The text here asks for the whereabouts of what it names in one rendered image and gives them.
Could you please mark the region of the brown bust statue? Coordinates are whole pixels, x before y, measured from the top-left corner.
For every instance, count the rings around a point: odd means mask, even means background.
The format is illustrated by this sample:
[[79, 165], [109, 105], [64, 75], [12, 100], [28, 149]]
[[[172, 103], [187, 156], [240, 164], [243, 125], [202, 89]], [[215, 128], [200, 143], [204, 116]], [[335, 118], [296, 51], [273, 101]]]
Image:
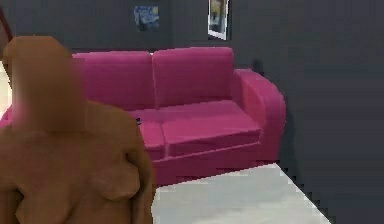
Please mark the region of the brown bust statue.
[[11, 121], [0, 128], [0, 224], [154, 224], [155, 172], [134, 117], [84, 94], [51, 36], [3, 51]]

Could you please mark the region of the white framed picture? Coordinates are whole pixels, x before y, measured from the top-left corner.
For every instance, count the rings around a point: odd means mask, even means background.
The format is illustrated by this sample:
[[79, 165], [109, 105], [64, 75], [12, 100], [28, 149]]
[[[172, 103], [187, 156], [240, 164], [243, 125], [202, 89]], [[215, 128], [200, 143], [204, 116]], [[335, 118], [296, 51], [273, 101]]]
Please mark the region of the white framed picture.
[[229, 0], [209, 0], [208, 7], [208, 34], [227, 40]]

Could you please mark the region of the pink sofa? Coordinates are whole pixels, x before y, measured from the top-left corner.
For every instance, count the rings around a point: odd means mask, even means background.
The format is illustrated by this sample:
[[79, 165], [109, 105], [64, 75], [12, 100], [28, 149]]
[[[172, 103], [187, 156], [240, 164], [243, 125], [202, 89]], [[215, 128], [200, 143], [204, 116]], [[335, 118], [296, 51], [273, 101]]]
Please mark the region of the pink sofa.
[[140, 118], [160, 185], [273, 163], [284, 129], [276, 86], [226, 47], [77, 53], [86, 95]]

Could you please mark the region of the blue swirly framed painting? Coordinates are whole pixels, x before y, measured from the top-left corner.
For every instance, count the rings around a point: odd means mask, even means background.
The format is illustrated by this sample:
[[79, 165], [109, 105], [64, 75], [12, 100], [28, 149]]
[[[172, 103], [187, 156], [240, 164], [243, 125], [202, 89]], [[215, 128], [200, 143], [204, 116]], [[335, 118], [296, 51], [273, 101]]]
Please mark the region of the blue swirly framed painting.
[[160, 26], [158, 6], [135, 6], [134, 20], [140, 32], [157, 31]]

